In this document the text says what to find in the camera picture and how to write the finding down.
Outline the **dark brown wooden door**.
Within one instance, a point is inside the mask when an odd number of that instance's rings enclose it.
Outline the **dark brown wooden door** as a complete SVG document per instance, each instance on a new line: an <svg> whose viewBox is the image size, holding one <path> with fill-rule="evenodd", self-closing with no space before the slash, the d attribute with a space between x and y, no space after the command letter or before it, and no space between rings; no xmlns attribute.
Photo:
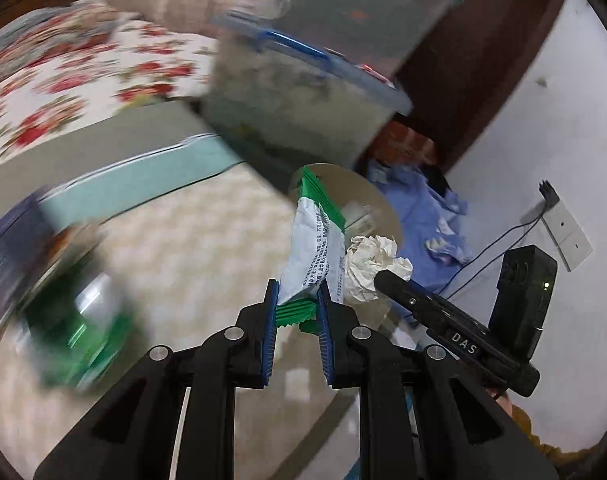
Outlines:
<svg viewBox="0 0 607 480"><path fill-rule="evenodd" d="M564 0L464 0L399 68L407 124L433 140L445 171L500 112L538 55Z"/></svg>

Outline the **dark blue foil bag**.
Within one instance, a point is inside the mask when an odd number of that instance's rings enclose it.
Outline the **dark blue foil bag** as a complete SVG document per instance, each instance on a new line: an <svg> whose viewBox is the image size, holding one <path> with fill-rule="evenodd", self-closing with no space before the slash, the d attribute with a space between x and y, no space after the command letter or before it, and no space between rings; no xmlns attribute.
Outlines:
<svg viewBox="0 0 607 480"><path fill-rule="evenodd" d="M31 193L0 219L0 328L46 263L55 230L40 207L42 193Z"/></svg>

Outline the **beige zigzag bed quilt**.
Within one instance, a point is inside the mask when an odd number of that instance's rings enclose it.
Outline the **beige zigzag bed quilt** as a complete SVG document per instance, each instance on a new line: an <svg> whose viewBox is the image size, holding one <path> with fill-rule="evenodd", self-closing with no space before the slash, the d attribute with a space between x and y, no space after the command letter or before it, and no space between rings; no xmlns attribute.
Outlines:
<svg viewBox="0 0 607 480"><path fill-rule="evenodd" d="M184 105L127 110L46 141L0 165L0 217L42 186L65 183L130 156L206 132ZM124 281L136 330L93 388L44 388L10 328L0 343L0 467L28 479L64 434L146 349L182 350L231 325L264 296L290 251L288 185L299 162L234 144L222 174L131 209L102 225L101 254ZM235 474L240 479L341 479L359 455L351 392L328 388L317 339L278 333L270 385L238 393Z"/></svg>

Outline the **red cardboard box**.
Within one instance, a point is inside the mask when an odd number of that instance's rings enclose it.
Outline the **red cardboard box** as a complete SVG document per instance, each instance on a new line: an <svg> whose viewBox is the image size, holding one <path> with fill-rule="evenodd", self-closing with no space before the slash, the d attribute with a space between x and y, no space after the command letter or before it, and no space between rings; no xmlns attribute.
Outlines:
<svg viewBox="0 0 607 480"><path fill-rule="evenodd" d="M395 119L387 122L377 134L369 154L388 166L436 164L433 140Z"/></svg>

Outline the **middle clear teal-lid bin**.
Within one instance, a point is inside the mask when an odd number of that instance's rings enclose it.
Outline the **middle clear teal-lid bin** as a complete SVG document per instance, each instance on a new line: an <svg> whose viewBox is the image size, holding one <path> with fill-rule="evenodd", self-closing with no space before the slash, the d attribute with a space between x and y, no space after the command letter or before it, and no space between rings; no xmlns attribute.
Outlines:
<svg viewBox="0 0 607 480"><path fill-rule="evenodd" d="M443 16L464 0L290 0L276 28L392 76Z"/></svg>

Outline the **white wall socket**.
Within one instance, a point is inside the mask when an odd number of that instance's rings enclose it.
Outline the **white wall socket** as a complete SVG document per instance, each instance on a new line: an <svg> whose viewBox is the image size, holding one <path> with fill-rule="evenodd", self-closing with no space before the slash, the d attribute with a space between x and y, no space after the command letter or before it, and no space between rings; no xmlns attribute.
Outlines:
<svg viewBox="0 0 607 480"><path fill-rule="evenodd" d="M543 214L543 222L567 271L573 272L593 252L584 230L562 200Z"/></svg>

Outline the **beige round trash bin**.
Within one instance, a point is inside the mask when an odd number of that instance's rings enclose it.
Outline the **beige round trash bin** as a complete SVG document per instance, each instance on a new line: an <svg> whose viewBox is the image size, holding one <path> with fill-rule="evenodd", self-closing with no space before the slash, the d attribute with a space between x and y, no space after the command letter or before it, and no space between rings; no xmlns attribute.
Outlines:
<svg viewBox="0 0 607 480"><path fill-rule="evenodd" d="M366 178L349 169L316 162L309 169L325 187L329 198L339 208L346 219L346 242L357 235L384 236L394 240L398 247L403 244L401 223L387 198ZM375 328L384 335L390 335L398 322L398 316L391 314L387 298L377 299L367 304L353 302L345 294L346 304L354 307L363 325Z"/></svg>

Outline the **yellow medicine box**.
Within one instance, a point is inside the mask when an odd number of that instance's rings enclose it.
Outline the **yellow medicine box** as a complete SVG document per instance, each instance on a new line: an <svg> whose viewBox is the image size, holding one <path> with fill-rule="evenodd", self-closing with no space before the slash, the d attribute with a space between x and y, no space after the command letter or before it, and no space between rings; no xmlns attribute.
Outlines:
<svg viewBox="0 0 607 480"><path fill-rule="evenodd" d="M87 255L98 244L102 236L96 222L76 222L56 234L54 245L49 252L50 266L73 264Z"/></svg>

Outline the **floral bed sheet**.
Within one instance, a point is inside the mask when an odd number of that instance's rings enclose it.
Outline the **floral bed sheet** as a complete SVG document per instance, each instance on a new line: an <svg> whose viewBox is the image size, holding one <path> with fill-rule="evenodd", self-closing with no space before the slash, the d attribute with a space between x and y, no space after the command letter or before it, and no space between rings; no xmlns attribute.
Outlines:
<svg viewBox="0 0 607 480"><path fill-rule="evenodd" d="M217 50L103 0L16 18L0 29L0 164L127 108L204 96Z"/></svg>

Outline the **blue cloth on floor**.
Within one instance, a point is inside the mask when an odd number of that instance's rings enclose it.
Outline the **blue cloth on floor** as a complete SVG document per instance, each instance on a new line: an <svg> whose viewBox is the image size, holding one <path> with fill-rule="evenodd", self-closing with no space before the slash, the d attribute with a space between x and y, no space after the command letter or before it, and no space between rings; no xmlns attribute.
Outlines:
<svg viewBox="0 0 607 480"><path fill-rule="evenodd" d="M473 259L463 235L467 201L434 166L387 166L372 160L367 178L396 212L402 231L398 255L413 264L413 280L430 292L441 292Z"/></svg>

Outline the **white paper ball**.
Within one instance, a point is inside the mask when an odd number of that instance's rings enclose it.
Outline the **white paper ball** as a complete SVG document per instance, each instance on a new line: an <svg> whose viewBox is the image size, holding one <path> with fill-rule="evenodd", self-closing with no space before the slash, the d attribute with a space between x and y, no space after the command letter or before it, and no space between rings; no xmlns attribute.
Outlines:
<svg viewBox="0 0 607 480"><path fill-rule="evenodd" d="M358 304L375 301L378 295L374 280L378 272L390 271L409 281L413 270L412 262L398 255L398 245L393 238L354 236L346 251L343 296Z"/></svg>

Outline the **crushed green soda can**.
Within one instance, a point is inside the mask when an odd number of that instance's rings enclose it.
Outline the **crushed green soda can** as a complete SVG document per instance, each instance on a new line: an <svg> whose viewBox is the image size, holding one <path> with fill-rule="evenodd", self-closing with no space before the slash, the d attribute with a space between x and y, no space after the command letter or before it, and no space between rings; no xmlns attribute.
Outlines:
<svg viewBox="0 0 607 480"><path fill-rule="evenodd" d="M91 250L39 278L19 307L22 349L46 388L88 390L136 329L124 281Z"/></svg>

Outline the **white enamel star mug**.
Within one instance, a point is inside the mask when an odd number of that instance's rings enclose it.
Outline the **white enamel star mug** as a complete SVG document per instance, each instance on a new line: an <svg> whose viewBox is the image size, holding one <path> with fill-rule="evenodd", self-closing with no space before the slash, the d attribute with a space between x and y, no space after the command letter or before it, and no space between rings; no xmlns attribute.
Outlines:
<svg viewBox="0 0 607 480"><path fill-rule="evenodd" d="M273 21L290 10L290 0L235 0L229 12L255 21Z"/></svg>

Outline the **green white snack wrapper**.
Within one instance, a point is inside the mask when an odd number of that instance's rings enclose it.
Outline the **green white snack wrapper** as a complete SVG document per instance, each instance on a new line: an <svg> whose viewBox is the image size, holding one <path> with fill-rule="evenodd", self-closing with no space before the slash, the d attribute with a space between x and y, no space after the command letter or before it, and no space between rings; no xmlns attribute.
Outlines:
<svg viewBox="0 0 607 480"><path fill-rule="evenodd" d="M320 287L325 284L331 299L343 302L346 220L309 167L302 169L298 183L290 256L279 279L276 325L296 325L316 334Z"/></svg>

